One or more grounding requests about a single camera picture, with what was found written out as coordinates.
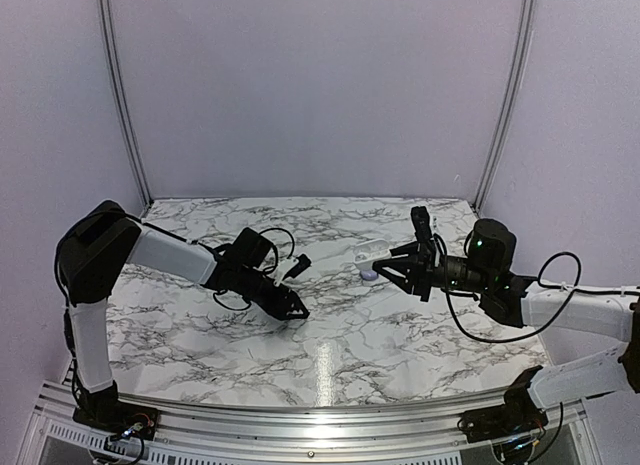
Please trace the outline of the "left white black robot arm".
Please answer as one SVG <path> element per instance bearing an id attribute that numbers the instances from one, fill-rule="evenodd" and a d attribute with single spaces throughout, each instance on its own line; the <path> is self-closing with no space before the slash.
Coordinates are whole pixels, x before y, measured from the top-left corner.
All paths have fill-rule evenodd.
<path id="1" fill-rule="evenodd" d="M 231 243 L 210 247 L 144 222 L 112 200 L 76 222 L 58 242 L 54 274 L 68 307 L 76 376 L 81 390 L 93 394 L 89 416 L 106 430 L 119 429 L 127 417 L 123 403 L 105 392 L 114 385 L 106 308 L 126 265 L 174 275 L 215 294 L 235 293 L 279 321 L 305 320 L 309 310 L 284 281 L 306 271 L 311 261 L 300 255 L 264 271 L 261 264 L 274 248 L 250 228 Z"/>

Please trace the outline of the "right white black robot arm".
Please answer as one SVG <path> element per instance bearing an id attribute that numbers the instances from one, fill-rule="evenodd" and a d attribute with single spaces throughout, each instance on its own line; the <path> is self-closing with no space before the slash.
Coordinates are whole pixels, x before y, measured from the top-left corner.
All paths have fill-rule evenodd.
<path id="1" fill-rule="evenodd" d="M 423 208 L 412 222 L 413 242 L 375 260 L 373 270 L 409 295 L 428 301 L 434 288 L 445 296 L 470 295 L 493 321 L 528 328 L 530 339 L 550 328 L 609 336 L 618 346 L 551 367 L 526 371 L 517 394 L 501 404 L 495 423 L 515 433 L 534 416 L 534 406 L 549 409 L 580 398 L 639 390 L 639 290 L 636 287 L 582 287 L 577 280 L 553 283 L 541 275 L 511 271 L 517 239 L 493 219 L 475 222 L 464 253 L 450 255 L 430 229 Z"/>

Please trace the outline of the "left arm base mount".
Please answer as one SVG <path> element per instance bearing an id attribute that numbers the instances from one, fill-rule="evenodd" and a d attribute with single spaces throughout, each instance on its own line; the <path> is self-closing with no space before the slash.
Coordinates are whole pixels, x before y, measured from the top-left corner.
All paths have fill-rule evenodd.
<path id="1" fill-rule="evenodd" d="M 80 387 L 74 391 L 74 398 L 76 408 L 73 420 L 76 423 L 118 435 L 141 424 L 139 433 L 144 440 L 152 440 L 155 436 L 159 410 L 121 401 L 115 381 L 106 389 L 94 393 Z"/>

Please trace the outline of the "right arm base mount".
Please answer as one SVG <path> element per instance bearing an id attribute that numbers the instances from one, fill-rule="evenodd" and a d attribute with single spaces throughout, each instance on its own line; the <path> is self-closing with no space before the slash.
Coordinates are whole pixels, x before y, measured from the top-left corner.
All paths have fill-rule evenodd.
<path id="1" fill-rule="evenodd" d="M 542 366 L 535 366 L 523 371 L 507 387 L 501 405 L 463 412 L 457 428 L 467 441 L 496 440 L 546 426 L 546 413 L 529 395 L 532 379 L 541 370 Z"/>

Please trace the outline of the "purple earbud charging case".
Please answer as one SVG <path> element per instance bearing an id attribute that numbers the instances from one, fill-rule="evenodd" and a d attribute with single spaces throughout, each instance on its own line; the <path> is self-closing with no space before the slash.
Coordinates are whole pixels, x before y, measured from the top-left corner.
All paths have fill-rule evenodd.
<path id="1" fill-rule="evenodd" d="M 360 277 L 364 280 L 364 281 L 375 281 L 379 278 L 379 274 L 377 272 L 375 272 L 374 270 L 361 270 L 360 271 Z"/>

